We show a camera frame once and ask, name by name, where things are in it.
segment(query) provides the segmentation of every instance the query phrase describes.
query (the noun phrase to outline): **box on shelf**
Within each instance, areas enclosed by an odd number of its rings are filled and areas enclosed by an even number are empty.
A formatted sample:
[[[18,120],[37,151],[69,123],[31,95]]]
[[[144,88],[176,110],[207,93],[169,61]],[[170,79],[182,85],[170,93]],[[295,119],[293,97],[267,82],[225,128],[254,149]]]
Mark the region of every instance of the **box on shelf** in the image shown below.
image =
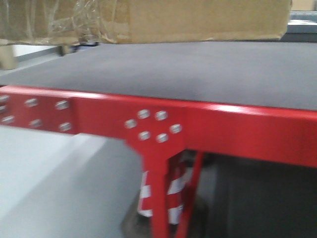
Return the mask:
[[[0,0],[0,45],[280,38],[291,0]]]

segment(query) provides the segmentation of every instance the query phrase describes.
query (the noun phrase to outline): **steel bolt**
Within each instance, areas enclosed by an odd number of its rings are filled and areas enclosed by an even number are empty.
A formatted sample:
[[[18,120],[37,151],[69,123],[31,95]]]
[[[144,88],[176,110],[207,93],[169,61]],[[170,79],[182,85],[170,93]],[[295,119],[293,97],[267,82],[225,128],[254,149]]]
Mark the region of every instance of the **steel bolt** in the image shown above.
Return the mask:
[[[7,103],[10,99],[9,95],[0,96],[0,103]]]
[[[29,125],[30,125],[30,127],[32,127],[32,128],[38,128],[38,127],[42,126],[43,123],[42,123],[42,120],[36,119],[36,120],[31,121],[31,122],[29,123]]]
[[[69,108],[69,102],[66,101],[66,100],[57,102],[57,103],[55,104],[55,108],[56,108],[57,110],[67,109],[67,108]]]
[[[72,126],[71,126],[71,123],[69,123],[69,122],[65,122],[65,123],[59,125],[59,130],[62,131],[62,132],[63,131],[68,131],[71,128],[72,128]]]
[[[166,111],[159,111],[155,113],[156,120],[165,120],[167,117],[168,117],[168,114]]]
[[[183,128],[181,124],[175,124],[170,126],[169,131],[173,134],[177,134],[177,133],[180,133],[182,129]]]
[[[149,131],[143,131],[141,133],[139,133],[139,139],[140,140],[147,140],[151,137],[151,134]]]
[[[0,106],[0,114],[3,114],[6,112],[6,106]]]
[[[14,123],[14,116],[8,116],[8,117],[4,117],[2,118],[1,122],[3,124],[9,125],[11,123]]]
[[[167,140],[168,140],[168,135],[166,133],[162,133],[157,136],[158,143],[163,143],[163,142],[166,142]]]
[[[135,128],[137,126],[137,122],[134,119],[130,119],[124,123],[124,126],[127,129],[132,129],[132,128]]]
[[[35,107],[39,104],[39,101],[36,98],[31,98],[25,101],[24,103],[28,108]]]
[[[139,119],[145,119],[148,118],[150,116],[150,111],[147,109],[143,109],[138,111],[138,118]]]

